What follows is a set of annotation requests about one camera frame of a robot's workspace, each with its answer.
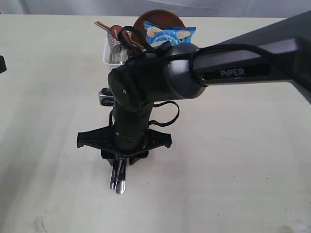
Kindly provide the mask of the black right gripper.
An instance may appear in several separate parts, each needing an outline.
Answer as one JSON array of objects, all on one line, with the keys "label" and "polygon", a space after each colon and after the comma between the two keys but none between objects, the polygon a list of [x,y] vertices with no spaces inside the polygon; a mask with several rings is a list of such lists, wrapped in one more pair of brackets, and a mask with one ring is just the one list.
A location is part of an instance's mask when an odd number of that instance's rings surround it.
[{"label": "black right gripper", "polygon": [[172,145],[168,133],[149,129],[153,102],[145,103],[137,112],[127,111],[117,102],[109,115],[109,125],[77,134],[77,147],[89,146],[101,150],[101,157],[113,166],[116,155],[134,155],[129,165],[148,157],[149,150]]}]

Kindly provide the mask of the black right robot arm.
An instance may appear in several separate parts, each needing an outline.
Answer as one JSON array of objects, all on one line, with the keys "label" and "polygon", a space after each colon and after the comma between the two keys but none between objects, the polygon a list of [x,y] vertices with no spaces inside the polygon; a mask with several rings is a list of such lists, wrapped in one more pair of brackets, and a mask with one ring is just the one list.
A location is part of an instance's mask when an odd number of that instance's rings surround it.
[{"label": "black right robot arm", "polygon": [[77,134],[77,146],[99,149],[110,164],[133,164],[158,147],[170,147],[170,134],[152,130],[154,107],[194,99],[211,85],[294,81],[311,88],[311,14],[199,48],[191,43],[146,46],[108,74],[100,97],[111,106],[106,127]]}]

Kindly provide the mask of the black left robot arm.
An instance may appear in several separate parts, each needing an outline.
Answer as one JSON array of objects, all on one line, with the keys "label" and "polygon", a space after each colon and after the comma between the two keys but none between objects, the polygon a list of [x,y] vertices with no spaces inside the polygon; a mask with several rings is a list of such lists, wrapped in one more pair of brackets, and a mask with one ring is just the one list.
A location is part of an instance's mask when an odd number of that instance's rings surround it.
[{"label": "black left robot arm", "polygon": [[0,73],[4,73],[7,70],[7,66],[5,63],[4,57],[1,55],[0,56]]}]

